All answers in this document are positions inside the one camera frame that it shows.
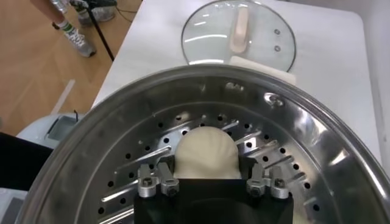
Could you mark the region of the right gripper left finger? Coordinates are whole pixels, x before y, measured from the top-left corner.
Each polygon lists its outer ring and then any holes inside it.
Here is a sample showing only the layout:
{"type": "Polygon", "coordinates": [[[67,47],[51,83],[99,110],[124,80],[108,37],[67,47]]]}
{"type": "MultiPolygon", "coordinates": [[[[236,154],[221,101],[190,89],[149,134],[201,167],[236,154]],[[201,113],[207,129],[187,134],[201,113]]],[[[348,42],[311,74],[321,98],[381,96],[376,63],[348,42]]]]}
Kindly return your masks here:
{"type": "Polygon", "coordinates": [[[141,198],[156,196],[158,184],[161,193],[167,197],[173,197],[179,192],[179,180],[174,178],[167,163],[157,164],[155,176],[147,164],[142,164],[138,169],[138,195],[141,198]]]}

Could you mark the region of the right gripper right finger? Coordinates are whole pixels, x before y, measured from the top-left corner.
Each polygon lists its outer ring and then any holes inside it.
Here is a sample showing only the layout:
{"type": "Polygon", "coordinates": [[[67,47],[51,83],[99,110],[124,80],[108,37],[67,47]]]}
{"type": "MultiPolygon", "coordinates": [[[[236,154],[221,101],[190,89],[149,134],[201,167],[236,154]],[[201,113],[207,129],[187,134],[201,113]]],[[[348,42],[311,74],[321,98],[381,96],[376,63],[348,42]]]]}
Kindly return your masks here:
{"type": "Polygon", "coordinates": [[[253,197],[263,196],[266,188],[273,198],[286,200],[289,197],[289,189],[279,166],[272,167],[266,175],[263,166],[255,163],[252,167],[252,176],[246,181],[246,188],[253,197]]]}

